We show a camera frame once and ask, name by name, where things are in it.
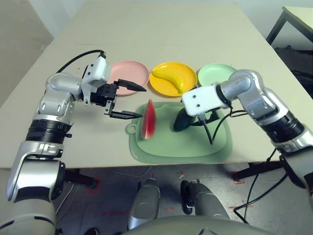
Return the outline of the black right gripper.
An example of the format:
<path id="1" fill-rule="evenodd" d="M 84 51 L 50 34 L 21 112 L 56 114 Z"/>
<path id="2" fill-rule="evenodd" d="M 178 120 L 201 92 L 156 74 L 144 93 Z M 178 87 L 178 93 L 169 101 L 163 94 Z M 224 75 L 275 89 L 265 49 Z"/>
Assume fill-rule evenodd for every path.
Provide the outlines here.
<path id="1" fill-rule="evenodd" d="M 206 125 L 207 123 L 212 123 L 216 120 L 219 120 L 220 117 L 218 115 L 217 110 L 218 109 L 213 109 L 213 110 L 207 111 L 205 113 L 205 119 L 204 120 L 198 120 L 197 122 L 194 122 L 192 124 L 192 126 L 203 126 L 203 125 Z"/>

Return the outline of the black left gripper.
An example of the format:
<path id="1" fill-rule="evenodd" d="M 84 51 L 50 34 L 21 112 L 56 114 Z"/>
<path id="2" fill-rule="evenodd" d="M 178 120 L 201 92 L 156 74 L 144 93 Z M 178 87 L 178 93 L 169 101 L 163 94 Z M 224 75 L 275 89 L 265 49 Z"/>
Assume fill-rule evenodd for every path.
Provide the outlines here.
<path id="1" fill-rule="evenodd" d="M 130 112 L 113 111 L 116 102 L 116 92 L 118 87 L 124 87 L 127 90 L 135 92 L 146 92 L 147 90 L 137 83 L 118 79 L 116 84 L 105 84 L 97 89 L 95 93 L 91 93 L 91 103 L 104 107 L 104 114 L 109 115 L 111 118 L 117 119 L 137 119 L 143 117 L 143 115 Z"/>

